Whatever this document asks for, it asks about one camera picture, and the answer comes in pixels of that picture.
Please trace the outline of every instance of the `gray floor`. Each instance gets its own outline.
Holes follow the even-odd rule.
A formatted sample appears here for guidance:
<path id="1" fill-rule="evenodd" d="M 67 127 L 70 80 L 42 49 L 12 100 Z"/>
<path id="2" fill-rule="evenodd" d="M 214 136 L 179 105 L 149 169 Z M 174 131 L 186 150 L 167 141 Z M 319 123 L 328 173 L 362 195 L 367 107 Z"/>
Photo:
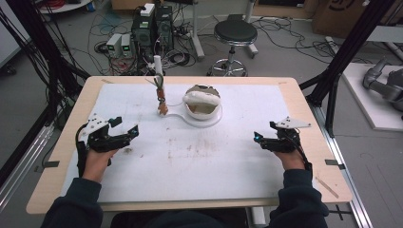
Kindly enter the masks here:
<path id="1" fill-rule="evenodd" d="M 58 15 L 61 30 L 69 46 L 74 48 L 74 57 L 91 75 L 101 73 L 88 55 L 82 51 L 89 51 L 103 68 L 107 68 L 106 58 L 93 51 L 93 46 L 97 42 L 107 40 L 107 37 L 89 35 L 91 26 L 95 26 L 92 30 L 95 33 L 99 32 L 101 28 L 101 26 L 97 26 L 99 24 L 117 25 L 127 21 L 122 26 L 129 28 L 131 26 L 130 18 L 129 13 L 111 10 L 109 4 L 101 6 L 92 13 L 79 9 Z M 201 34 L 212 34 L 211 28 L 214 27 L 214 21 L 215 19 L 212 17 L 200 19 L 200 28 L 208 25 Z M 123 27 L 116 28 L 116 31 L 125 30 Z M 324 40 L 323 36 L 312 33 L 309 21 L 292 21 L 292 31 L 297 31 L 305 36 L 303 41 L 305 46 L 310 46 L 314 41 L 322 42 Z M 296 37 L 285 30 L 270 31 L 269 35 L 274 42 L 282 46 L 293 47 L 297 41 Z M 197 62 L 191 67 L 178 66 L 167 69 L 166 75 L 203 76 L 207 69 L 218 59 L 224 58 L 229 50 L 228 46 L 219 43 L 211 36 L 201 36 L 201 44 L 206 55 L 202 62 Z M 256 47 L 259 55 L 255 59 L 250 59 L 247 51 L 237 49 L 237 58 L 247 65 L 249 76 L 293 77 L 302 83 L 318 75 L 328 66 L 295 49 L 273 45 L 269 37 L 261 31 Z M 329 57 L 319 56 L 312 48 L 303 51 L 324 62 L 331 61 Z M 357 57 L 373 63 L 382 56 L 387 56 L 394 65 L 402 64 L 388 50 L 373 43 L 366 44 L 357 54 Z M 11 62 L 17 68 L 17 74 L 9 76 L 1 73 L 0 76 L 0 96 L 2 98 L 0 100 L 0 126 L 2 128 L 0 142 L 3 148 L 0 154 L 0 165 L 4 164 L 46 106 L 45 86 L 34 73 L 29 60 L 23 54 L 19 54 Z M 310 90 L 311 88 L 306 89 L 304 93 L 309 94 Z M 59 131 L 53 134 L 38 161 L 0 214 L 2 227 L 40 226 L 43 216 L 29 215 L 25 207 L 41 175 L 34 172 L 34 168 L 40 165 L 41 159 L 51 148 L 52 143 L 57 140 L 59 134 Z M 401 165 L 403 134 L 372 130 L 343 80 L 340 80 L 337 94 L 335 134 L 373 226 L 403 227 L 403 198 L 400 195 L 403 192 L 403 180 L 399 178 L 403 173 Z M 336 205 L 329 204 L 328 206 L 331 210 L 336 210 Z M 346 204 L 338 206 L 342 211 L 350 211 Z M 271 209 L 265 208 L 266 215 Z M 113 215 L 114 213 L 106 213 L 103 227 L 108 227 Z M 329 227 L 356 227 L 351 215 L 342 215 L 342 219 L 340 219 L 338 214 L 331 214 L 327 221 Z"/>

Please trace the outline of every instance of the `white board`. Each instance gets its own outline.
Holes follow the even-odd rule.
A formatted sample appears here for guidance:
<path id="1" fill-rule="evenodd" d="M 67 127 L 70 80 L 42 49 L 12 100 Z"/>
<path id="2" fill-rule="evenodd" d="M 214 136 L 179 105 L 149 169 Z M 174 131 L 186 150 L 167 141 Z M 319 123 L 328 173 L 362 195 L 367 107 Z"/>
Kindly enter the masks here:
<path id="1" fill-rule="evenodd" d="M 351 63 L 344 70 L 344 79 L 373 129 L 403 131 L 403 112 L 394 109 L 379 93 L 362 86 L 365 73 L 373 66 Z M 385 66 L 377 80 L 386 84 L 389 73 L 400 68 L 402 66 Z"/>
<path id="2" fill-rule="evenodd" d="M 182 101 L 192 85 L 166 85 L 169 105 Z M 135 124 L 140 135 L 121 149 L 106 170 L 99 202 L 276 198 L 282 188 L 280 160 L 253 141 L 254 131 L 275 138 L 270 121 L 288 110 L 276 85 L 214 85 L 221 95 L 222 119 L 196 128 L 180 118 L 157 115 L 153 85 L 104 85 L 92 113 L 122 116 L 109 135 Z M 77 152 L 62 195 L 77 177 Z"/>

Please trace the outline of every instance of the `black metal pole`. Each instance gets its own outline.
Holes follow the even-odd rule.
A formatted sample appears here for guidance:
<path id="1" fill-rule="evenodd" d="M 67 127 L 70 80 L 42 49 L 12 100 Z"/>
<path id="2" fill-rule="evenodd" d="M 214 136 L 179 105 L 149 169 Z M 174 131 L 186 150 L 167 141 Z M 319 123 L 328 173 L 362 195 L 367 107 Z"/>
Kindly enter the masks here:
<path id="1" fill-rule="evenodd" d="M 351 63 L 361 46 L 367 41 L 368 37 L 374 31 L 382 17 L 394 3 L 394 0 L 372 0 L 367 6 L 361 17 L 355 23 L 347 39 L 344 41 L 340 50 L 336 54 L 328 68 L 314 79 L 301 84 L 299 87 L 304 89 L 317 83 L 314 91 L 307 96 L 307 101 L 313 105 L 321 106 L 323 99 L 329 92 L 332 92 L 328 100 L 328 109 L 326 112 L 326 129 L 333 137 L 333 119 L 336 106 L 336 90 L 338 80 L 344 69 Z"/>

